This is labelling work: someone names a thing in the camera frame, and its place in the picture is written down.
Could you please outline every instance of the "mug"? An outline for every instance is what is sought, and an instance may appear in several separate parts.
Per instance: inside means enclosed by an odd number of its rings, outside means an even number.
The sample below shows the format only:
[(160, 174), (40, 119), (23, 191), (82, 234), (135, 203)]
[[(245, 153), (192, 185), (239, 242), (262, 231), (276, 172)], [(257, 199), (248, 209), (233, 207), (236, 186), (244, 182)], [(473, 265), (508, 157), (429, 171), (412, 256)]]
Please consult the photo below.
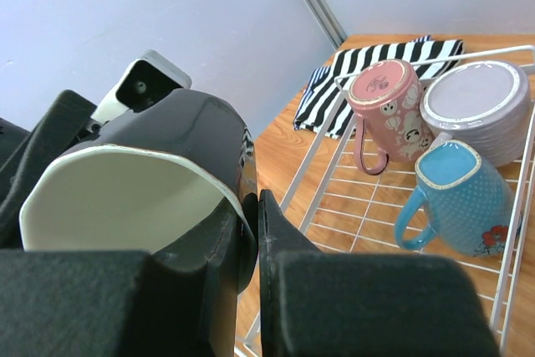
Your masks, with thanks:
[[(469, 145), (449, 140), (422, 155), (415, 172), (417, 186), (395, 222), (395, 241), (400, 247), (418, 250), (439, 236), (469, 256), (503, 251), (514, 196), (490, 162)], [(405, 240), (405, 229), (421, 207), (427, 227)]]
[(519, 158), (531, 109), (529, 80), (514, 64), (463, 64), (425, 92), (420, 112), (435, 135), (431, 147), (455, 138), (499, 167)]
[(228, 239), (207, 228), (232, 225), (240, 239), (232, 249), (241, 253), (242, 289), (257, 258), (252, 138), (224, 100), (174, 89), (144, 109), (127, 110), (55, 159), (19, 222), (27, 251), (166, 250), (178, 259), (193, 246), (170, 246), (194, 228), (215, 247)]
[[(349, 89), (348, 102), (356, 116), (354, 158), (357, 167), (378, 175), (389, 161), (415, 161), (431, 144), (431, 131), (420, 115), (423, 89), (416, 72), (404, 60), (385, 60), (363, 70)], [(378, 145), (376, 166), (364, 163), (364, 136)]]

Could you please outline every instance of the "wooden surface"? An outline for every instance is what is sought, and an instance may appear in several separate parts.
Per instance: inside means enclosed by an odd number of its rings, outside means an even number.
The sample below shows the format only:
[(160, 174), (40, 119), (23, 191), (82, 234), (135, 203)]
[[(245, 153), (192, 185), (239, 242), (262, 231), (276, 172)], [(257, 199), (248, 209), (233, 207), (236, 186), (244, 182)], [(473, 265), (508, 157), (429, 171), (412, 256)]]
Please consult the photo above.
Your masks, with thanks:
[[(407, 42), (416, 35), (365, 35), (350, 37), (341, 48), (362, 48), (377, 43)], [(466, 42), (466, 52), (476, 52), (494, 48), (505, 48), (522, 44), (535, 44), (535, 35), (434, 35), (435, 39), (462, 38)], [(516, 64), (529, 64), (532, 57), (529, 52), (508, 54), (506, 59)], [(532, 96), (535, 95), (535, 76), (530, 78)], [(302, 91), (287, 105), (281, 114), (267, 127), (256, 141), (257, 172), (259, 188), (269, 188), (280, 202), (297, 172), (314, 134), (305, 130), (293, 130), (293, 117), (301, 99)], [(324, 139), (304, 177), (286, 217), (297, 227), (313, 194), (329, 164), (331, 155), (338, 141)], [(346, 148), (348, 153), (342, 155), (334, 177), (341, 179), (331, 181), (320, 206), (326, 210), (342, 212), (332, 213), (318, 211), (306, 232), (324, 251), (335, 252), (401, 252), (394, 244), (391, 223), (399, 212), (398, 205), (403, 205), (410, 188), (414, 188), (415, 177), (411, 172), (413, 166), (390, 164), (389, 170), (381, 177), (370, 177), (353, 168), (352, 155), (349, 153), (353, 143)], [(366, 142), (367, 151), (374, 153), (373, 142)], [(511, 180), (517, 178), (520, 163), (512, 163), (500, 169)], [(533, 222), (535, 208), (532, 208), (529, 222)], [(423, 216), (415, 219), (413, 227), (423, 227)], [(440, 240), (435, 240), (426, 252), (440, 253), (460, 260), (463, 268), (474, 280), (477, 292), (482, 296), (483, 308), (490, 314), (492, 298), (496, 292), (499, 258), (469, 258), (455, 254), (445, 247)], [(258, 275), (243, 294), (238, 306), (237, 338), (244, 338), (259, 310)], [(527, 240), (522, 255), (522, 269), (518, 277), (517, 292), (508, 336), (508, 356), (531, 355), (535, 349), (535, 231), (528, 227)]]

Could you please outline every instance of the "teal mug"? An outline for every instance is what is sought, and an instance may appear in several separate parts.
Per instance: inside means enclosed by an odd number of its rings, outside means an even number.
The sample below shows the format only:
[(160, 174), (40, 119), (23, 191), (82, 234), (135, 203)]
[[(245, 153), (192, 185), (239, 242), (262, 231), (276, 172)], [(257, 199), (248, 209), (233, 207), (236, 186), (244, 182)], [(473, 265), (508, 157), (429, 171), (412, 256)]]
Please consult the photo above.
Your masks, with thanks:
[[(417, 186), (394, 227), (400, 247), (418, 250), (440, 237), (448, 247), (470, 256), (503, 251), (514, 195), (490, 162), (464, 142), (449, 140), (424, 153), (415, 171)], [(410, 219), (421, 207), (427, 227), (404, 239)]]

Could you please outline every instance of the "black and white striped cloth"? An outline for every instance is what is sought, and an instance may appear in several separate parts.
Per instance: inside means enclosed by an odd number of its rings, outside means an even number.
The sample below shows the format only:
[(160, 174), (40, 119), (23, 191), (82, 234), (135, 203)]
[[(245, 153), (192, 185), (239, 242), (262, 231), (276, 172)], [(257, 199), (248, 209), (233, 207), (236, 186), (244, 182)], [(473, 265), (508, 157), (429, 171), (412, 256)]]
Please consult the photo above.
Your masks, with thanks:
[[(331, 66), (315, 69), (303, 92), (298, 111), (293, 120), (295, 130), (319, 132), (333, 108), (334, 101), (341, 96), (334, 83), (334, 77), (343, 74), (358, 73), (373, 63), (386, 59), (403, 59), (408, 62), (445, 58), (463, 53), (460, 39), (434, 41), (431, 36), (417, 38), (408, 43), (388, 43), (367, 46), (360, 49), (341, 50), (334, 55)], [(434, 63), (418, 66), (415, 71), (421, 79), (430, 79), (455, 67), (459, 62)], [(342, 79), (344, 87), (349, 79)], [(353, 111), (344, 100), (333, 119), (326, 136), (339, 138), (345, 131)]]

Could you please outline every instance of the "striped towel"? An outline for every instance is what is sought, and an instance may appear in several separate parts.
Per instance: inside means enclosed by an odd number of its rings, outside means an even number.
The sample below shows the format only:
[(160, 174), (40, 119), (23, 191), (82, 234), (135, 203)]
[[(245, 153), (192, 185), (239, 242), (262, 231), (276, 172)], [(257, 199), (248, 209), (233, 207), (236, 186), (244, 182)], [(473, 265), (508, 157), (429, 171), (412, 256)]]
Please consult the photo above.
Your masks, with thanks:
[[(434, 41), (430, 35), (414, 39), (408, 43), (389, 43), (368, 46), (360, 49), (341, 50), (334, 55), (331, 66), (315, 69), (303, 97), (299, 102), (298, 111), (293, 120), (295, 130), (318, 132), (330, 113), (334, 101), (340, 96), (334, 77), (342, 74), (360, 72), (380, 60), (403, 59), (415, 62), (428, 59), (444, 58), (463, 53), (463, 42), (458, 39)], [(439, 76), (455, 67), (459, 62), (434, 63), (419, 66), (415, 69), (421, 79)], [(349, 79), (342, 79), (344, 86)], [(333, 119), (326, 136), (339, 138), (349, 124), (353, 111), (344, 100)]]

